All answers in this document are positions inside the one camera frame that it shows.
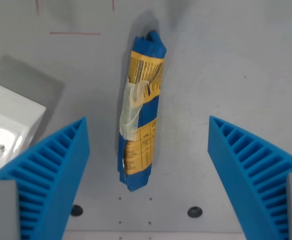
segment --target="white block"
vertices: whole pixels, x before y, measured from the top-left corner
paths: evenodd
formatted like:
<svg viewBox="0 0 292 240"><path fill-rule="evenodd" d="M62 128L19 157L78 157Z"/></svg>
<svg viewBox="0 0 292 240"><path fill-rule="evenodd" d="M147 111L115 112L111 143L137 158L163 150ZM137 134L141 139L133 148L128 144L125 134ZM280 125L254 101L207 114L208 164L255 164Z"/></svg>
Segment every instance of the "white block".
<svg viewBox="0 0 292 240"><path fill-rule="evenodd" d="M0 168L28 148L45 110L0 86Z"/></svg>

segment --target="plastic wrapper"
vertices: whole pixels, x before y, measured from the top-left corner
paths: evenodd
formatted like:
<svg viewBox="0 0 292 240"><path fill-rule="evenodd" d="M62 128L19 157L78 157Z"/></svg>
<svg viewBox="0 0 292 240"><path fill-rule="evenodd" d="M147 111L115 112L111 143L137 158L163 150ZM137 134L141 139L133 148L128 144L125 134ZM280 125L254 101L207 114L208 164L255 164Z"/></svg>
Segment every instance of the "plastic wrapper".
<svg viewBox="0 0 292 240"><path fill-rule="evenodd" d="M119 179L130 191L145 186L151 174L166 51L155 31L133 44L118 144Z"/></svg>

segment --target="black screw hole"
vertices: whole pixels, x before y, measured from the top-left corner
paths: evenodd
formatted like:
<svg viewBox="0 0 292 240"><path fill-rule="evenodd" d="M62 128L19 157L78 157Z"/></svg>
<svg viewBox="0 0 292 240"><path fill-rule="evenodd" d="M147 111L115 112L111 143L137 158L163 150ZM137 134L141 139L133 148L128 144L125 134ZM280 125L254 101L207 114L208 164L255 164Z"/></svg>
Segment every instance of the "black screw hole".
<svg viewBox="0 0 292 240"><path fill-rule="evenodd" d="M203 210L199 206L192 206L187 212L187 215L193 219L199 218L202 214Z"/></svg>
<svg viewBox="0 0 292 240"><path fill-rule="evenodd" d="M83 214L83 212L84 212L84 210L81 206L73 205L71 208L70 215L72 215L73 217L79 217Z"/></svg>

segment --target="yellow label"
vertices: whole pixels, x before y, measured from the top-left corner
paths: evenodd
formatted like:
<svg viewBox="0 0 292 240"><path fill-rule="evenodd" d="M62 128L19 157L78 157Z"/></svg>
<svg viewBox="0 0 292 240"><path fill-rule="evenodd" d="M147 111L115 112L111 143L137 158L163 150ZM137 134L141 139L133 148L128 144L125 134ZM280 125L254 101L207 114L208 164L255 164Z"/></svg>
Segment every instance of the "yellow label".
<svg viewBox="0 0 292 240"><path fill-rule="evenodd" d="M164 59L142 55L135 51L131 52L128 79L132 84L147 81L149 84L143 90L144 103L148 103L161 92L161 83L164 69ZM138 106L134 101L131 106Z"/></svg>
<svg viewBox="0 0 292 240"><path fill-rule="evenodd" d="M153 162L156 122L155 118L138 128L136 141L127 141L124 150L125 174L138 173Z"/></svg>

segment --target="gray table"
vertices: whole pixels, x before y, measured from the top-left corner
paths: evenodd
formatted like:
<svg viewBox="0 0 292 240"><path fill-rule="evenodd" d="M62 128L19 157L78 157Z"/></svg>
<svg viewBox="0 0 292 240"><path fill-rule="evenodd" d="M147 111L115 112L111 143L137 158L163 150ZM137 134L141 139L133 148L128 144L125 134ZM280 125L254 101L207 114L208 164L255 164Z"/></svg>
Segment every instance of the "gray table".
<svg viewBox="0 0 292 240"><path fill-rule="evenodd" d="M39 3L37 16L35 0L0 0L0 82L49 99L38 139L88 118L84 212L67 229L241 232L207 153L209 115L292 154L292 1L115 0L114 12L111 0ZM152 29L168 49L154 163L130 193L117 172L119 114L133 39Z"/></svg>

